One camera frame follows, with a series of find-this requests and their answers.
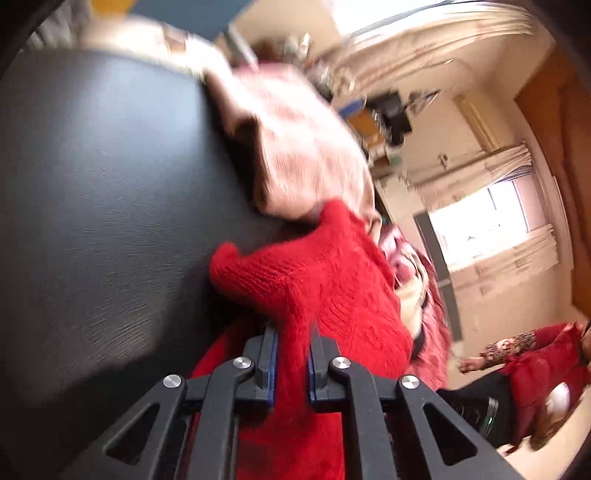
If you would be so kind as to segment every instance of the black leather chair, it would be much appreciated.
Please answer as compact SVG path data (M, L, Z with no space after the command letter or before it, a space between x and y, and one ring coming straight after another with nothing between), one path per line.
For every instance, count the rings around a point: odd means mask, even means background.
M21 53L1 80L1 478L54 478L191 372L235 309L218 245L303 233L250 205L218 125L199 82L110 54Z

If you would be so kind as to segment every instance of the metal pivot screw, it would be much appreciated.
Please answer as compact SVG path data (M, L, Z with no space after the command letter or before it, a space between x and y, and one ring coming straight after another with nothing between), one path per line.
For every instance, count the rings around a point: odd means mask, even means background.
M414 390L420 383L420 380L414 375L405 375L402 378L402 386L409 390Z
M336 356L332 359L332 364L333 367L338 368L339 370L344 370L351 366L351 360L345 356Z
M234 365L236 368L244 369L252 365L252 360L247 356L239 356L234 359L232 365Z
M178 375L167 375L164 377L164 380L162 380L162 383L166 388L177 388L183 383L183 380Z

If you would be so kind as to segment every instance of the patterned sleeve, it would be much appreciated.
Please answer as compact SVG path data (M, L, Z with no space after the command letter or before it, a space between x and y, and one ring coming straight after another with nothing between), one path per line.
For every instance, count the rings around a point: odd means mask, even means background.
M508 356L520 355L534 348L534 332L520 333L517 336L491 343L480 353L480 356L486 360L485 366L482 369L504 364Z

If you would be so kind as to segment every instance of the white curtain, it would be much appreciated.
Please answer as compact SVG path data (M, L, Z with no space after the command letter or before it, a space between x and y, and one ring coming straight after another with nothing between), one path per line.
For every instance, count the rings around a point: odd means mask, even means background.
M465 306L528 280L558 263L556 239L548 224L530 233L526 240L464 267L450 267L458 305Z
M523 165L531 165L525 144L503 148L477 158L415 187L429 212L459 202Z
M475 41L515 34L532 34L532 18L513 5L469 2L417 12L345 41L323 56L341 79L333 103L342 106L386 90L397 78Z

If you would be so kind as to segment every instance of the red sweater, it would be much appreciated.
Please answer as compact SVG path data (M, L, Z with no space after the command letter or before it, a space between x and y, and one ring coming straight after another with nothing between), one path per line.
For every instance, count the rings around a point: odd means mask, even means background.
M339 414L312 412L307 391L310 326L342 355L373 374L398 378L412 341L383 253L342 202L328 202L308 236L242 257L224 244L210 266L214 286L270 317L279 332L274 411L262 425L241 421L240 480L334 479L345 476ZM252 324L235 323L210 348L194 376L239 355Z

